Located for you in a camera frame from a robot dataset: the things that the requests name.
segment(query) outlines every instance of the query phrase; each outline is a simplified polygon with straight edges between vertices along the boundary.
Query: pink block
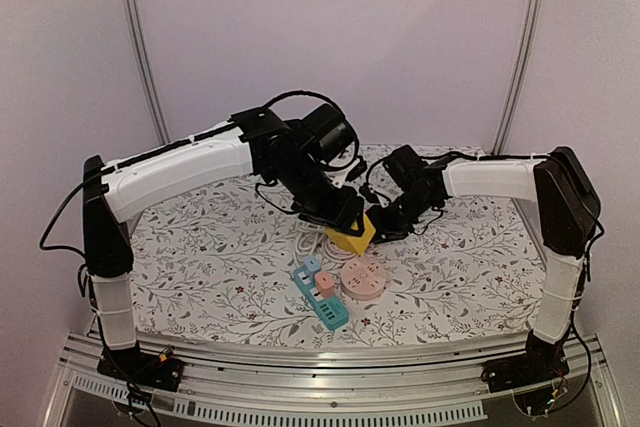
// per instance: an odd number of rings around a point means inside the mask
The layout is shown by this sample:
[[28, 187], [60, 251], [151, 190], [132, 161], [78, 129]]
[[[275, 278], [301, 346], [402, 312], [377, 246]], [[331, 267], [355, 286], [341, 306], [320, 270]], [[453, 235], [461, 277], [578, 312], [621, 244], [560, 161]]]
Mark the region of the pink block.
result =
[[333, 282], [333, 277], [331, 277], [329, 273], [323, 271], [316, 272], [314, 279], [316, 281], [316, 288], [323, 298], [328, 299], [335, 295], [336, 284]]

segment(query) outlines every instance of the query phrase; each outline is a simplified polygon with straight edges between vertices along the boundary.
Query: table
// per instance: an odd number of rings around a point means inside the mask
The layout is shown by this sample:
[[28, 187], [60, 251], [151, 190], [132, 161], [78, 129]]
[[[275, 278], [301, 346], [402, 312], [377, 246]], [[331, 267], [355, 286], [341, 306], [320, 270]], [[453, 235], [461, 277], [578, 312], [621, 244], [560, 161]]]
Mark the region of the table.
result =
[[[394, 146], [365, 145], [368, 162]], [[479, 152], [459, 147], [467, 153]], [[416, 147], [425, 155], [450, 148]], [[375, 185], [394, 192], [383, 169]], [[349, 323], [328, 331], [291, 280], [293, 243], [305, 225], [261, 199], [256, 177], [229, 179], [144, 212], [132, 235], [137, 328], [190, 341], [334, 349], [430, 344], [529, 330], [542, 262], [508, 199], [447, 201], [422, 236], [372, 246], [388, 280], [382, 297], [356, 301], [337, 289]], [[288, 206], [284, 189], [265, 189]], [[425, 214], [424, 221], [435, 214]], [[342, 264], [319, 252], [338, 278]]]

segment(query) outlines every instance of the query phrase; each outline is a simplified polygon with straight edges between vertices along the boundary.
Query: yellow block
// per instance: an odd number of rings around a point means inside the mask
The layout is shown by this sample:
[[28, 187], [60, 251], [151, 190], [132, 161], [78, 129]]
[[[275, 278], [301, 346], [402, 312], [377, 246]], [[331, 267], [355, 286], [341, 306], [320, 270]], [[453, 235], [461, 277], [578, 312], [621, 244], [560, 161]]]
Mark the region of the yellow block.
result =
[[343, 234], [336, 230], [325, 227], [325, 232], [329, 236], [333, 243], [340, 247], [342, 250], [352, 252], [354, 254], [362, 255], [364, 251], [369, 247], [373, 235], [376, 233], [376, 228], [373, 226], [367, 214], [364, 214], [364, 233], [361, 237], [354, 237], [353, 235]]

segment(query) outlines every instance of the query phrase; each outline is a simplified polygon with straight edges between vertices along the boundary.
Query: pink disc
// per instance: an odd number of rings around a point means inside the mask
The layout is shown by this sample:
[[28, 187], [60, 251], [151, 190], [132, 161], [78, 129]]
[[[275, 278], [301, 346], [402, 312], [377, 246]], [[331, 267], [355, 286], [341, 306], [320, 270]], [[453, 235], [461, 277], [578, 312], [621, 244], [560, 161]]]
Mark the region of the pink disc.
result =
[[387, 281], [384, 267], [376, 261], [356, 257], [340, 272], [344, 292], [356, 300], [371, 300], [382, 294]]

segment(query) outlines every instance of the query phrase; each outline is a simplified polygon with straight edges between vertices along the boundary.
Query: table surface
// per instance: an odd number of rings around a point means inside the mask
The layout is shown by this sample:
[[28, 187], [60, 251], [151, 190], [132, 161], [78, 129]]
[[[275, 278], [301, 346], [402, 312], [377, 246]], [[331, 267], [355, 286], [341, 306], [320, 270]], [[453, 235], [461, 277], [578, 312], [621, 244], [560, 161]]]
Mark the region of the table surface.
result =
[[[393, 148], [361, 150], [372, 162]], [[434, 155], [450, 149], [416, 150]], [[382, 168], [372, 179], [394, 193]], [[469, 196], [448, 200], [443, 218], [424, 235], [371, 246], [365, 257], [387, 269], [385, 292], [356, 301], [338, 287], [350, 321], [328, 331], [291, 279], [298, 266], [294, 240], [308, 224], [257, 198], [256, 180], [216, 182], [144, 212], [132, 235], [139, 330], [194, 341], [330, 349], [522, 332], [537, 315], [543, 266], [512, 201]], [[281, 188], [265, 193], [279, 205], [290, 202]], [[434, 216], [425, 214], [424, 222]], [[337, 280], [342, 262], [323, 254], [319, 249], [323, 269]]]

